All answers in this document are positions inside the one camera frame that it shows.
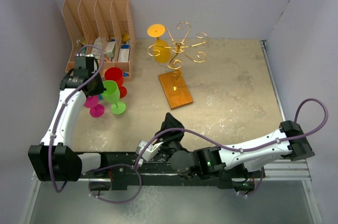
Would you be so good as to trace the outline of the green plastic wine glass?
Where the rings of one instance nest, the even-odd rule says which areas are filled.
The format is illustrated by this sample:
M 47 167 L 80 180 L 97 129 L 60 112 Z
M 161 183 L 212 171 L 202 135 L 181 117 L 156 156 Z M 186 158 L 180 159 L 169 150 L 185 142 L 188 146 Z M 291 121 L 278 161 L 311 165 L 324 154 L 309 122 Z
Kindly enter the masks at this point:
M 101 94 L 103 99 L 110 103 L 110 111 L 114 115 L 120 115 L 125 112 L 126 104 L 120 101 L 120 91 L 117 83 L 112 80 L 103 82 L 105 91 Z

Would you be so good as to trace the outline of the red plastic wine glass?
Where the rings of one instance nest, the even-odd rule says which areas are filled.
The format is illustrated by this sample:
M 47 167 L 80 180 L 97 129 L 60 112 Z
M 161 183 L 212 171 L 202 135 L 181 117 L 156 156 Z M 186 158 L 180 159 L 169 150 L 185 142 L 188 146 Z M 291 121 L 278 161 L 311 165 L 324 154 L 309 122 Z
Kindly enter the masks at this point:
M 124 98 L 127 95 L 127 89 L 123 86 L 124 76 L 123 72 L 118 67 L 111 67 L 106 70 L 104 77 L 106 80 L 115 81 L 120 91 L 120 98 Z

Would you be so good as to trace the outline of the pink plastic wine glass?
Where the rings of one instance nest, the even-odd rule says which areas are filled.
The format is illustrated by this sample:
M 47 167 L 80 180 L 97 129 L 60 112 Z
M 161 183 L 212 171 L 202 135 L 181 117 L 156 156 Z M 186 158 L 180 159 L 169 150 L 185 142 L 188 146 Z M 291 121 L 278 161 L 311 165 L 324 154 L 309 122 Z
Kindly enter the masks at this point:
M 105 112 L 104 106 L 99 103 L 98 96 L 89 96 L 86 99 L 84 106 L 89 108 L 89 113 L 94 118 L 101 117 Z

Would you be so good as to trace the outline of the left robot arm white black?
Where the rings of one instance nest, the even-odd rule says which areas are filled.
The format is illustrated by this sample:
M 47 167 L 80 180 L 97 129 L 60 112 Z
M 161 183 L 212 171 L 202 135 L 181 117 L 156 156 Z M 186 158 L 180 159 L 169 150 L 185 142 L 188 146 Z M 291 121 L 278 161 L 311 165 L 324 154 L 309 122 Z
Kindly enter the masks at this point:
M 75 58 L 75 68 L 60 82 L 58 105 L 39 145 L 32 145 L 28 157 L 40 181 L 77 181 L 88 171 L 98 178 L 107 175 L 109 165 L 99 153 L 76 153 L 71 149 L 74 129 L 88 97 L 104 92 L 98 60 L 91 55 Z

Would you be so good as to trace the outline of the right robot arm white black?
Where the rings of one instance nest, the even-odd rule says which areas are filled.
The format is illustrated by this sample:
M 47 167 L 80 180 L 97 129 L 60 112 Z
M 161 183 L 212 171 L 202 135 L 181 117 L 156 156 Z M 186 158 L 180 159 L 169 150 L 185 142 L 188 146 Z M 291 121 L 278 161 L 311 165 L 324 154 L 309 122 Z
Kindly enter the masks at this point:
M 197 175 L 205 180 L 227 170 L 247 177 L 275 160 L 299 161 L 315 155 L 300 125 L 290 120 L 281 122 L 278 129 L 260 138 L 194 151 L 181 145 L 184 126 L 170 113 L 166 114 L 160 131 L 163 135 L 157 142 L 162 143 L 162 152 L 168 155 L 173 171 L 186 179 Z

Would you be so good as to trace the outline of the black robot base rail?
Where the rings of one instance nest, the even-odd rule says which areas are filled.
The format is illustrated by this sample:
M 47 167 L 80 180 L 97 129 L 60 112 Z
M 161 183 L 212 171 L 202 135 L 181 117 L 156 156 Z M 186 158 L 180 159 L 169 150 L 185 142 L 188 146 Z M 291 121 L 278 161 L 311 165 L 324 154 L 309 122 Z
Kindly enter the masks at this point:
M 79 179 L 90 179 L 111 190 L 126 190 L 128 186 L 213 186 L 219 189 L 252 192 L 258 187 L 256 179 L 265 178 L 264 169 L 248 172 L 240 164 L 230 170 L 204 174 L 202 171 L 188 170 L 177 173 L 164 154 L 144 162 L 136 173 L 133 164 L 137 154 L 132 152 L 102 152 L 99 171 L 82 173 Z

